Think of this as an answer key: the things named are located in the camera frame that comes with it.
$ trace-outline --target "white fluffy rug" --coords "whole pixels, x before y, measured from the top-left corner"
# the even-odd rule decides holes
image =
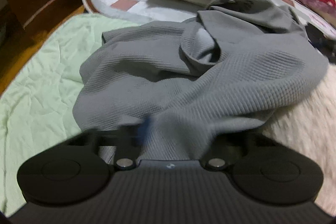
[[[336,66],[329,66],[309,98],[277,110],[261,130],[319,164],[324,182],[316,203],[336,215]]]

